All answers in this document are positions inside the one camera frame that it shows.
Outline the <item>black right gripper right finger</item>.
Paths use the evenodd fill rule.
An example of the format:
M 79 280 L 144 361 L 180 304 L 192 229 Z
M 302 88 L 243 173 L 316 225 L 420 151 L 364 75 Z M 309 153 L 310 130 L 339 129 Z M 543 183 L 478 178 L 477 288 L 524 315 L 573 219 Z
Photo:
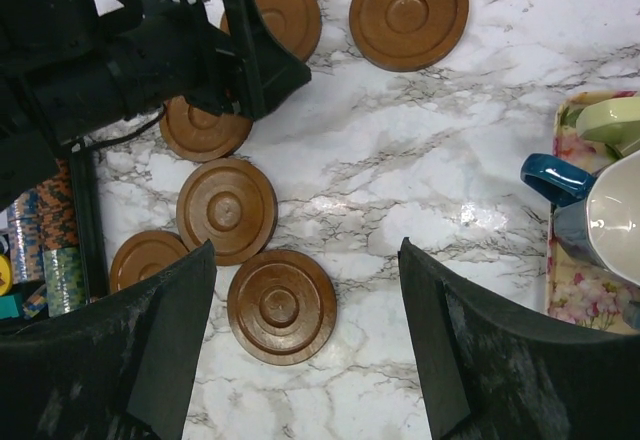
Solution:
M 404 240 L 400 284 L 435 439 L 635 439 L 639 339 L 545 316 Z

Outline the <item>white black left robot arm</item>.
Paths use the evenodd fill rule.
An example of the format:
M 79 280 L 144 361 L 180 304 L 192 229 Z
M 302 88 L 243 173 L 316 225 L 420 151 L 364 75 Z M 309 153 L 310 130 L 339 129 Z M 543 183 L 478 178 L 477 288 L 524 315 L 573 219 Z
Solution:
M 1 203 L 53 177 L 73 143 L 184 97 L 261 119 L 307 84 L 255 0 L 1 0 Z

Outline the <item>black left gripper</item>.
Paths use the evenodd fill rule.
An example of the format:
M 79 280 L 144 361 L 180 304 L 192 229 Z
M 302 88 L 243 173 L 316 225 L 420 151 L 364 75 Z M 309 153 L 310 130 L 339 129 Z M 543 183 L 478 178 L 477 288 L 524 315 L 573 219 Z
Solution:
M 138 26 L 21 67 L 21 132 L 66 146 L 176 96 L 214 114 L 268 116 L 311 71 L 271 34 L 255 0 L 223 4 L 227 34 L 202 2 L 144 0 Z

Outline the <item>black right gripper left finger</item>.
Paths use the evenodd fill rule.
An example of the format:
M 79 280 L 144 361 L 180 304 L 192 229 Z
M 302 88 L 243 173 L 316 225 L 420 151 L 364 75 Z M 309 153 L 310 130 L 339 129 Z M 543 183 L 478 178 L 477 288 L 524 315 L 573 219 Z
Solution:
M 4 439 L 179 439 L 216 281 L 211 243 L 1 338 Z

